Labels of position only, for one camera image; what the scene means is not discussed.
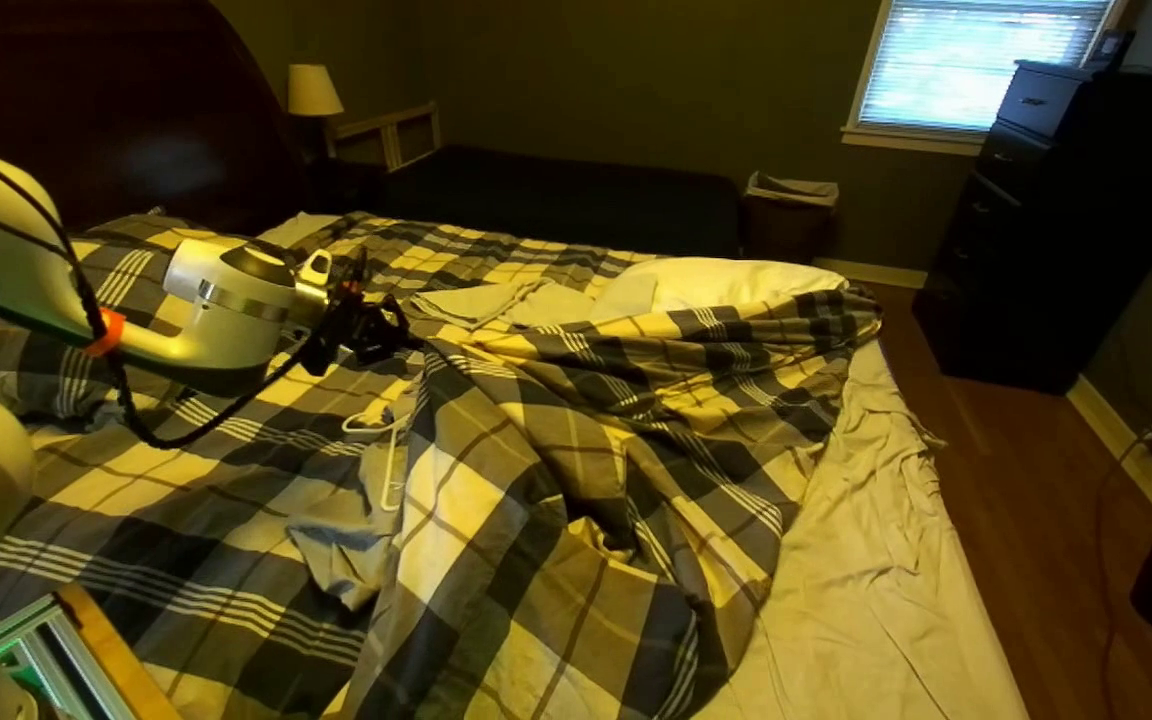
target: white bed sheet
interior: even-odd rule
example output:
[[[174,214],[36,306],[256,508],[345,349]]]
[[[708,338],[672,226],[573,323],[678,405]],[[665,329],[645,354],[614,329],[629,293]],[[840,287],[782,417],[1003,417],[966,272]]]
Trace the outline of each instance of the white bed sheet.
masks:
[[[1026,716],[878,344],[850,359],[757,642],[700,716]]]

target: black dresser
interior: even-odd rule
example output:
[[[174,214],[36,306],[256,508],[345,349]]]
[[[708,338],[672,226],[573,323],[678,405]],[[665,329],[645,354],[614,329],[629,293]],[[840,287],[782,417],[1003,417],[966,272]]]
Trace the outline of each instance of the black dresser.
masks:
[[[1018,64],[914,317],[942,373],[1064,391],[1152,268],[1152,76]]]

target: bed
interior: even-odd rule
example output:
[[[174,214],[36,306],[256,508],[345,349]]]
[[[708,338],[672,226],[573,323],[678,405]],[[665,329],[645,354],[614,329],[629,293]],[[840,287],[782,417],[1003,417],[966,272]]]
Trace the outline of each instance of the bed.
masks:
[[[198,0],[0,5],[0,154],[139,323],[172,321],[178,236],[301,195]],[[862,293],[429,217],[346,214],[326,243],[413,344],[178,454],[118,426],[99,366],[0,323],[41,443],[0,618],[85,586],[182,716],[1025,716]],[[219,405],[139,391],[164,432]]]

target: plaid bedspread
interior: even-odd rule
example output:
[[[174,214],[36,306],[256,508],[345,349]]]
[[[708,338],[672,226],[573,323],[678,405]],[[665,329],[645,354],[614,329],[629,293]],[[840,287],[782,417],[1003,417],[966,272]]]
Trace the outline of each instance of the plaid bedspread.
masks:
[[[375,284],[600,293],[639,255],[357,217]],[[736,670],[778,534],[876,331],[850,293],[512,329],[413,307],[422,349],[292,373],[188,454],[41,454],[0,618],[85,586],[188,716],[678,716]],[[357,613],[288,536],[375,508],[361,407],[413,391],[402,493]],[[191,428],[208,401],[166,421]]]

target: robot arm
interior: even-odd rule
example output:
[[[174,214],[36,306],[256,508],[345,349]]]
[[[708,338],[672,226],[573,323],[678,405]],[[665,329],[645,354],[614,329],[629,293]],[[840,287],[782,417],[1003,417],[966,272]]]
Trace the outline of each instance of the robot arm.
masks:
[[[93,341],[93,313],[74,293],[74,264],[52,195],[25,169],[0,161],[3,321],[93,344],[97,354],[114,354],[204,391],[241,391],[263,378],[263,366],[275,355],[292,321],[324,313],[324,293],[294,293],[304,281],[326,281],[324,261],[304,264],[304,272],[294,281],[279,255],[261,254],[256,243],[198,234],[174,248],[164,281],[164,293],[195,307],[188,323],[166,338],[99,307],[103,338]]]

